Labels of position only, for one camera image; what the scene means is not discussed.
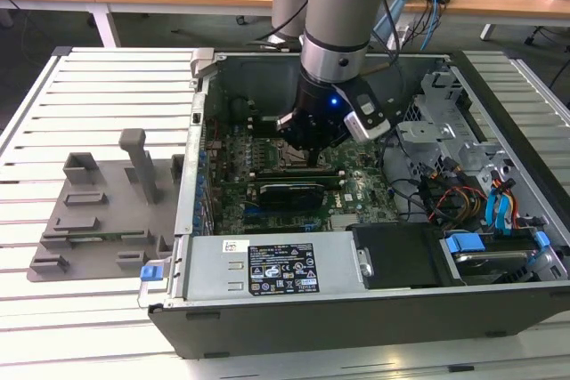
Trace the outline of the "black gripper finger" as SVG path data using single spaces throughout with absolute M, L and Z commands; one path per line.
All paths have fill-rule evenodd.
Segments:
M 317 137 L 316 163 L 320 162 L 320 156 L 324 150 L 328 147 L 337 147 L 350 137 L 350 132 L 345 128 L 320 131 Z
M 307 166 L 316 166 L 318 159 L 318 147 L 316 140 L 309 133 L 309 129 L 303 127 L 302 123 L 295 119 L 284 125 L 285 140 L 296 150 L 305 153 L 305 161 Z

